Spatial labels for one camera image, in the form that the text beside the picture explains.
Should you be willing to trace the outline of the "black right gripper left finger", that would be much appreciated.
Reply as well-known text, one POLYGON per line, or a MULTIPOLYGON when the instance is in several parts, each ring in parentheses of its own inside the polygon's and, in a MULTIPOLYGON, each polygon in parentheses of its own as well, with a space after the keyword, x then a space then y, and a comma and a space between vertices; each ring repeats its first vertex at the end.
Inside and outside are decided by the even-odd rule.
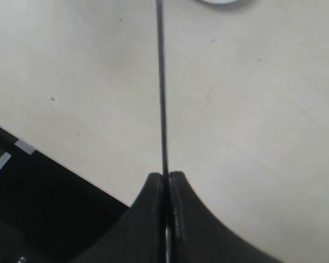
POLYGON ((166 262, 162 205, 162 176, 151 173, 124 216, 74 262, 166 262))

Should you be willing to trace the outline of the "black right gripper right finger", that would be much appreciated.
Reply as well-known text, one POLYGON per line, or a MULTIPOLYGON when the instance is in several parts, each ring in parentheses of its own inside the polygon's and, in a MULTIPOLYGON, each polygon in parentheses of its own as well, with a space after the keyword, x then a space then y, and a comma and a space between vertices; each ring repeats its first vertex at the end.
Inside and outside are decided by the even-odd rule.
POLYGON ((279 262, 222 224, 203 204, 185 174, 168 177, 171 262, 279 262))

